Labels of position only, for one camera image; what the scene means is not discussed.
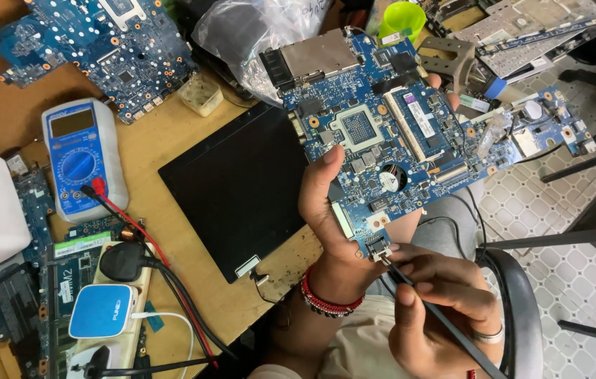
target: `metal bracket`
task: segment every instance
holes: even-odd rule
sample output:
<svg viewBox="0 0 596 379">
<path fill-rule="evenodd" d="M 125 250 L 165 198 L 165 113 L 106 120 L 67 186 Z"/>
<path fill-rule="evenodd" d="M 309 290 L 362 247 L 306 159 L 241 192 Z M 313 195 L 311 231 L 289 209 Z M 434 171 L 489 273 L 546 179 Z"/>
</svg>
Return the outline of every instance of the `metal bracket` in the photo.
<svg viewBox="0 0 596 379">
<path fill-rule="evenodd" d="M 425 70 L 450 79 L 452 85 L 448 89 L 462 93 L 462 86 L 469 82 L 469 72 L 476 64 L 476 45 L 472 42 L 427 37 L 417 50 L 420 51 L 423 47 L 457 54 L 451 61 L 426 55 L 420 55 L 420 58 Z"/>
</svg>

